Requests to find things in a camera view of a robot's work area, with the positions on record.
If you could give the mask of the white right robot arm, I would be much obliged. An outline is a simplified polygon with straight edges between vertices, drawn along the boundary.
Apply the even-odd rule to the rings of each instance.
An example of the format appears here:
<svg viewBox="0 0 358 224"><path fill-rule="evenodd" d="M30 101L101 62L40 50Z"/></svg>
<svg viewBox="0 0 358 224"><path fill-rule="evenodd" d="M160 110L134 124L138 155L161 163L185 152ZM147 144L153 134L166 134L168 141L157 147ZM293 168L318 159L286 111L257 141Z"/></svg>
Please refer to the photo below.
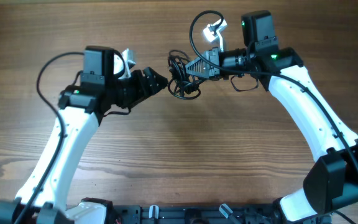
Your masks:
<svg viewBox="0 0 358 224"><path fill-rule="evenodd" d="M358 202L358 135L348 128L317 90L302 59L281 49L267 10L242 15L245 47L227 50L223 17L208 24L205 38L219 46L187 63L186 73L201 80L250 75L288 111L308 143L314 165L301 189L282 197L283 223L299 223Z"/></svg>

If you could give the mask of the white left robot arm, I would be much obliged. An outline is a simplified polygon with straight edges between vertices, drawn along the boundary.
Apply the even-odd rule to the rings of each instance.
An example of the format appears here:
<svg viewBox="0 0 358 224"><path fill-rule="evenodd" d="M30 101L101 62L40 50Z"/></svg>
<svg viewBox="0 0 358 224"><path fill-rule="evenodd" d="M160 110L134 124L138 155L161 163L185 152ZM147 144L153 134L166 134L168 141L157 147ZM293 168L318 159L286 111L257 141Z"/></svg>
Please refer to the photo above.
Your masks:
<svg viewBox="0 0 358 224"><path fill-rule="evenodd" d="M0 200L0 223L120 223L111 201L84 198L67 208L73 176L85 147L112 106L118 114L156 95L168 80L152 68L136 70L130 50L88 46L83 68L52 108L56 120L42 155L13 200Z"/></svg>

